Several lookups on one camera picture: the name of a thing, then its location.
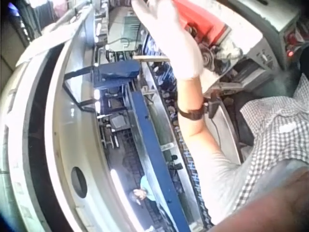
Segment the light blue shirt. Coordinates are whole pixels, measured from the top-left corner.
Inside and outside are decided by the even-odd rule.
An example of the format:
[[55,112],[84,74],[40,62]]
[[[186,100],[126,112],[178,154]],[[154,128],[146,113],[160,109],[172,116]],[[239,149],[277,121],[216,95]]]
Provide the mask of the light blue shirt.
[[140,180],[140,188],[142,190],[145,190],[147,192],[147,198],[150,200],[150,201],[153,201],[155,202],[155,196],[154,196],[154,193],[153,191],[151,190],[151,187],[149,185],[149,182],[147,180],[147,177],[144,175],[141,180]]

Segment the checkered shirt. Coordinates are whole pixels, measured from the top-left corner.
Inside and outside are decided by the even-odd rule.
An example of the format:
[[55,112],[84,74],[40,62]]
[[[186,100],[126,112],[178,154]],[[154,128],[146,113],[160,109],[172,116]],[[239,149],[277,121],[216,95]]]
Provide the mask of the checkered shirt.
[[254,135],[249,175],[234,210],[243,206],[258,179],[282,160],[309,164],[309,81],[303,74],[293,98],[250,101],[240,110]]

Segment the blue beam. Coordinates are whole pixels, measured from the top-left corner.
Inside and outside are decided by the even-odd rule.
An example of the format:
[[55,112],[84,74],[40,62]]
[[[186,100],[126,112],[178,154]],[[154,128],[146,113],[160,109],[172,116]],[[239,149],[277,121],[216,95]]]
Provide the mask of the blue beam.
[[136,78],[140,73],[140,63],[136,60],[100,64],[96,67],[102,78]]
[[126,85],[131,81],[129,78],[115,78],[115,79],[105,79],[101,82],[95,82],[94,88],[96,89],[107,89],[107,88],[115,88],[120,87],[122,85]]
[[131,106],[136,115],[142,135],[142,141],[153,167],[154,174],[160,185],[163,197],[168,205],[169,211],[179,232],[190,232],[188,222],[183,213],[183,209],[171,180],[165,158],[162,154],[155,129],[148,114],[144,97],[140,91],[131,93]]

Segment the gloved hand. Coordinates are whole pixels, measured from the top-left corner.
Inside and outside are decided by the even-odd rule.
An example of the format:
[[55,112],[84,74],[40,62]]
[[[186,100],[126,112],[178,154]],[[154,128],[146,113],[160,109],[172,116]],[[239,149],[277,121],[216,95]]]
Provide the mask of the gloved hand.
[[191,79],[203,72],[203,57],[194,38],[179,23],[171,0],[132,0],[132,7],[156,44],[169,58],[175,77]]

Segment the red light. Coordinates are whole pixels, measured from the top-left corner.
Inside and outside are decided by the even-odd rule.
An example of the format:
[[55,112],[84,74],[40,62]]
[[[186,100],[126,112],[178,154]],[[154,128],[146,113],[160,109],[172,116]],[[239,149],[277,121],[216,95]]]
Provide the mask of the red light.
[[293,51],[289,51],[288,52],[288,57],[292,57],[294,55],[294,52]]

